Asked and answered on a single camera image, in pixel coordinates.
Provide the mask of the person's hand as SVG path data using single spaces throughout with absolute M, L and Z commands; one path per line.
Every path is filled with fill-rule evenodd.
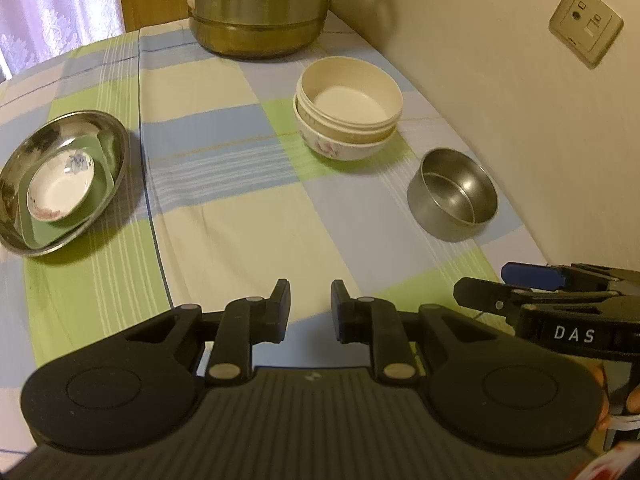
M 606 376 L 604 372 L 604 368 L 602 364 L 598 364 L 596 367 L 593 367 L 592 374 L 596 382 L 601 387 L 602 394 L 602 404 L 600 409 L 600 414 L 598 418 L 597 430 L 605 430 L 610 426 L 611 416 L 608 410 L 610 409 L 610 402 L 608 402 L 608 394 L 606 393 Z M 640 411 L 640 388 L 636 387 L 631 393 L 628 394 L 626 400 L 626 409 L 631 414 L 638 414 Z

